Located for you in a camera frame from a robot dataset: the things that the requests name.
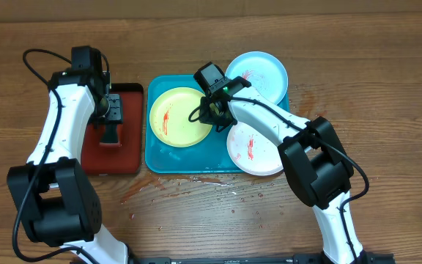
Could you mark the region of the light blue plate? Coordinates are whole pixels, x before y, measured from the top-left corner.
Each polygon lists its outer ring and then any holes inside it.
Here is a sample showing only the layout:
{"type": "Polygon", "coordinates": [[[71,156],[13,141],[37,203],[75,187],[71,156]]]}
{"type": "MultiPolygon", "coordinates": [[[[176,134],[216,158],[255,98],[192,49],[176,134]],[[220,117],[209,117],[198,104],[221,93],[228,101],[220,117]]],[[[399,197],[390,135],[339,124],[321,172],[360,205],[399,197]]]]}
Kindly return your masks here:
{"type": "Polygon", "coordinates": [[[284,99],[289,86],[289,77],[283,64],[273,55],[262,51],[239,55],[227,67],[226,76],[243,77],[274,104],[284,99]]]}

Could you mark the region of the red green sponge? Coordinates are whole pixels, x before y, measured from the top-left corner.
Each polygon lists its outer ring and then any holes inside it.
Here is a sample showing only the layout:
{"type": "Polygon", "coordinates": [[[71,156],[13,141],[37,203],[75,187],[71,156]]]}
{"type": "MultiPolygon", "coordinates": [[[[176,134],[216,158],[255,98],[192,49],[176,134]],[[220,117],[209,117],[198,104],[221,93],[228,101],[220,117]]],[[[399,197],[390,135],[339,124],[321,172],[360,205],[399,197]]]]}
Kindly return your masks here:
{"type": "Polygon", "coordinates": [[[103,135],[100,137],[100,146],[119,147],[120,137],[117,124],[106,124],[103,126],[103,135]]]}

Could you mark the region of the yellow plate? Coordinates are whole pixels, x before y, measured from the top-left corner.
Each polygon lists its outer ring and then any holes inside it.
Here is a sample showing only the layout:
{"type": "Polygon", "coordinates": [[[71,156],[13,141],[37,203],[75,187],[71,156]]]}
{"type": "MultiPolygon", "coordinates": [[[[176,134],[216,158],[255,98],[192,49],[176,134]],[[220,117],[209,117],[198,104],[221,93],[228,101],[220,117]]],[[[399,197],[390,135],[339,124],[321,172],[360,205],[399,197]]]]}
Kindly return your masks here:
{"type": "Polygon", "coordinates": [[[172,147],[190,147],[205,139],[212,126],[188,120],[202,97],[202,92],[190,87],[176,87],[160,95],[149,113],[154,135],[172,147]]]}

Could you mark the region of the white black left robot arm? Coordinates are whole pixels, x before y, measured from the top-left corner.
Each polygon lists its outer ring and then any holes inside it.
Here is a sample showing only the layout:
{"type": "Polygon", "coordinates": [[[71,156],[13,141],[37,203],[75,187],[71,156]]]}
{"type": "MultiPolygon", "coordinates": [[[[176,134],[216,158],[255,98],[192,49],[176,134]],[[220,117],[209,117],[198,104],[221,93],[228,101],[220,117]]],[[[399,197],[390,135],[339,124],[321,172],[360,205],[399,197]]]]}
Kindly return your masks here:
{"type": "Polygon", "coordinates": [[[100,199],[80,159],[87,123],[107,106],[106,73],[54,73],[42,134],[23,166],[10,168],[7,185],[17,208],[12,247],[26,262],[63,252],[85,263],[128,263],[128,247],[103,225],[100,199]]]}

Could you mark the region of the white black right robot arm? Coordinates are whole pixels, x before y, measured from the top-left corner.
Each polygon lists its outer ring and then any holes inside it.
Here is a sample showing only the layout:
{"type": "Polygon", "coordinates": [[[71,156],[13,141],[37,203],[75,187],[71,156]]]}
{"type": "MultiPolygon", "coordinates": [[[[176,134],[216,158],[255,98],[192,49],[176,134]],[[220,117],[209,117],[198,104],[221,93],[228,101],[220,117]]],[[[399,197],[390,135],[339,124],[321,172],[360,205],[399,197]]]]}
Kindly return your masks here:
{"type": "Polygon", "coordinates": [[[310,121],[284,111],[242,77],[197,83],[204,91],[198,121],[242,122],[273,143],[289,187],[315,213],[325,258],[332,263],[360,263],[363,246],[349,204],[365,192],[352,196],[350,178],[365,172],[346,154],[332,124],[323,117],[310,121]]]}

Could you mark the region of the white plate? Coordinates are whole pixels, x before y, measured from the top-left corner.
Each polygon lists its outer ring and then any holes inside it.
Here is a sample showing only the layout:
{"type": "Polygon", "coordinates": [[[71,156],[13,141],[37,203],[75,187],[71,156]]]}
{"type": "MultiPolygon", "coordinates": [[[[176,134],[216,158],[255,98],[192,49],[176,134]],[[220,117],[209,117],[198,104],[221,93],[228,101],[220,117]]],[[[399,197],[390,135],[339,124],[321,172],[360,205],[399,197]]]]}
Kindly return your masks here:
{"type": "Polygon", "coordinates": [[[277,147],[243,122],[232,126],[226,146],[233,163],[250,175],[265,177],[283,170],[277,147]]]}

